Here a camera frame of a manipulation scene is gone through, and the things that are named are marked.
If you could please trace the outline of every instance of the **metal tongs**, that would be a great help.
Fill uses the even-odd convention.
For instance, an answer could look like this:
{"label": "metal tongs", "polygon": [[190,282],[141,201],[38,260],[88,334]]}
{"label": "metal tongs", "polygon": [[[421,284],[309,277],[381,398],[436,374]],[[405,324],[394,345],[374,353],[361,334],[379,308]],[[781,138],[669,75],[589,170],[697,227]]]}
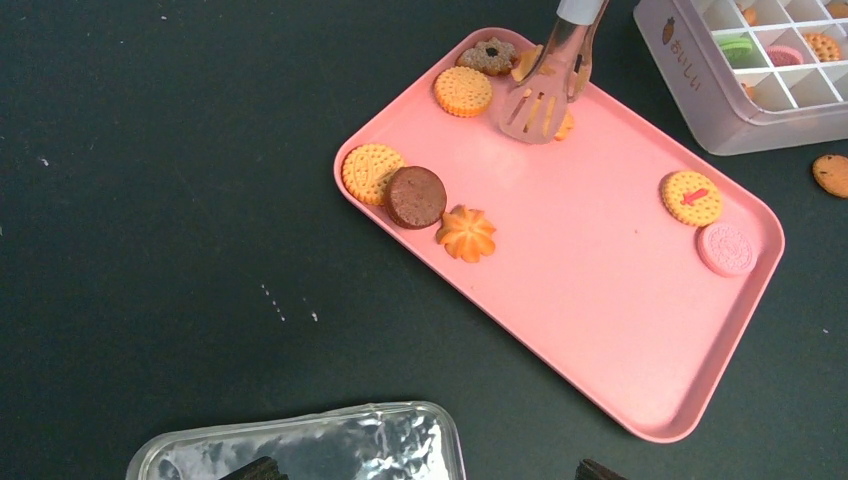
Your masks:
{"label": "metal tongs", "polygon": [[[507,97],[499,121],[501,131],[533,144],[553,139],[568,104],[580,96],[589,80],[592,43],[608,2],[560,0],[548,42]],[[540,72],[542,65],[553,73]]]}

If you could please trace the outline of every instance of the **pink tray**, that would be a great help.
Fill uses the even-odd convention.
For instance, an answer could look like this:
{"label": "pink tray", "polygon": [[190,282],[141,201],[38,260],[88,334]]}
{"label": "pink tray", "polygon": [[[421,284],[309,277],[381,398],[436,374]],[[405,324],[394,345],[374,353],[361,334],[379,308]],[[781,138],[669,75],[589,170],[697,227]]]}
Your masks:
{"label": "pink tray", "polygon": [[[658,443],[694,430],[783,254],[777,217],[759,199],[627,107],[588,85],[563,142],[530,146],[501,134],[496,115],[509,77],[476,118],[452,117],[432,94],[436,76],[481,39],[532,48],[515,32],[472,33],[341,147],[342,194],[633,434]],[[444,181],[448,209],[486,212],[497,250],[454,260],[438,225],[408,231],[344,188],[340,170],[364,143],[397,149]],[[753,272],[723,278],[701,262],[697,230],[659,196],[668,173],[711,178],[721,220],[759,252]]]}

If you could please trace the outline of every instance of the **black object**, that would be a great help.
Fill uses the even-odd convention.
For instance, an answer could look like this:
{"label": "black object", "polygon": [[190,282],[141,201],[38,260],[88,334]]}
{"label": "black object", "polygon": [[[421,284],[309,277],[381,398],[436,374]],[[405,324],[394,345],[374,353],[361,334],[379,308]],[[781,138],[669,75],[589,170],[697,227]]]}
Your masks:
{"label": "black object", "polygon": [[574,480],[627,480],[600,463],[584,458],[577,467]]}
{"label": "black object", "polygon": [[289,480],[289,476],[280,473],[273,458],[259,457],[221,480]]}

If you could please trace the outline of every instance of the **cookie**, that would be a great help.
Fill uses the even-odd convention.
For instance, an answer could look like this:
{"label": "cookie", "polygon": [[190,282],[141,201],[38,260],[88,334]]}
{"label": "cookie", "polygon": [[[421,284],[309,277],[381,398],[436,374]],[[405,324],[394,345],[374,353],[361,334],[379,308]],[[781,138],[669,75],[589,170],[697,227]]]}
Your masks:
{"label": "cookie", "polygon": [[662,199],[674,218],[693,227],[715,222],[723,208],[718,187],[706,176],[691,170],[669,175],[663,182]]}
{"label": "cookie", "polygon": [[[509,72],[513,80],[516,82],[524,80],[524,77],[533,69],[533,65],[536,63],[536,57],[542,53],[543,48],[541,45],[536,45],[536,48],[533,50],[526,50],[518,55],[518,65]],[[552,73],[554,73],[554,69],[546,64],[542,64],[539,67],[539,74],[541,75],[551,75]]]}
{"label": "cookie", "polygon": [[[532,92],[533,91],[530,90],[529,88],[527,90],[525,90],[524,91],[524,98],[529,97]],[[536,99],[536,103],[533,105],[533,109],[530,110],[530,116],[528,117],[529,119],[527,120],[527,125],[525,127],[525,131],[529,130],[530,125],[533,124],[533,119],[536,118],[536,112],[538,112],[538,110],[539,110],[539,103],[540,102],[541,102],[541,100]],[[544,130],[546,132],[548,131],[548,127],[551,123],[551,116],[553,116],[553,112],[548,110],[548,112],[545,114]],[[574,116],[571,114],[571,110],[566,110],[565,118],[562,119],[562,124],[559,126],[559,130],[557,130],[557,133],[554,134],[554,140],[557,140],[557,141],[565,140],[565,137],[568,136],[568,132],[570,132],[572,129],[574,129]]]}
{"label": "cookie", "polygon": [[383,197],[383,205],[398,226],[420,230],[442,218],[448,195],[441,179],[424,167],[399,168]]}
{"label": "cookie", "polygon": [[451,67],[436,77],[436,101],[457,117],[474,117],[492,103],[492,84],[486,75],[468,67]]}
{"label": "cookie", "polygon": [[833,18],[848,18],[848,2],[845,0],[832,0],[826,8]]}
{"label": "cookie", "polygon": [[742,85],[742,89],[745,90],[745,95],[748,95],[748,98],[753,101],[755,93],[754,87],[748,85],[747,83],[741,83],[740,85]]}
{"label": "cookie", "polygon": [[746,37],[724,38],[718,41],[718,48],[727,57],[727,61],[733,65],[733,62],[750,55],[754,50],[754,44]]}
{"label": "cookie", "polygon": [[775,67],[800,65],[804,61],[801,52],[785,45],[770,45],[766,47],[766,55],[768,55],[769,60],[771,60],[772,65]]}
{"label": "cookie", "polygon": [[739,11],[742,12],[742,17],[745,18],[745,22],[749,27],[757,26],[757,11],[754,10],[754,7],[742,8],[742,5],[736,4],[736,7],[739,8]]}
{"label": "cookie", "polygon": [[757,263],[751,242],[728,223],[716,222],[702,229],[697,248],[704,264],[722,277],[745,275]]}
{"label": "cookie", "polygon": [[813,177],[829,194],[848,198],[848,157],[824,155],[813,162]]}
{"label": "cookie", "polygon": [[512,70],[512,62],[517,58],[515,46],[492,37],[485,42],[477,42],[472,48],[462,52],[456,59],[456,66],[473,68],[494,77],[509,73]]}
{"label": "cookie", "polygon": [[444,245],[445,251],[453,258],[461,258],[468,263],[479,262],[481,256],[495,253],[492,234],[496,229],[484,215],[482,210],[457,205],[442,215],[442,227],[436,232],[436,241]]}
{"label": "cookie", "polygon": [[382,205],[386,185],[398,168],[406,165],[400,153],[386,145],[371,143],[351,150],[342,163],[342,183],[354,198],[368,205]]}
{"label": "cookie", "polygon": [[820,61],[838,62],[842,60],[842,50],[832,37],[823,33],[805,33],[804,40],[807,41]]}

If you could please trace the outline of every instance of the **storage box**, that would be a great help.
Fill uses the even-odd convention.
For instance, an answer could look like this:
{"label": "storage box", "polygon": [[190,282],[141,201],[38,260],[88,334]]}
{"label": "storage box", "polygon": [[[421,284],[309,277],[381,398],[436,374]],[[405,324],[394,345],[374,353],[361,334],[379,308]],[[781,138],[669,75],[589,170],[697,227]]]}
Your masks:
{"label": "storage box", "polygon": [[[634,17],[695,140],[736,155],[848,138],[848,18],[828,11],[844,2],[642,0]],[[749,8],[754,26],[743,15]],[[832,38],[840,59],[819,60],[808,33]],[[731,62],[719,48],[731,38],[753,49]],[[777,45],[802,62],[775,67],[766,49]]]}

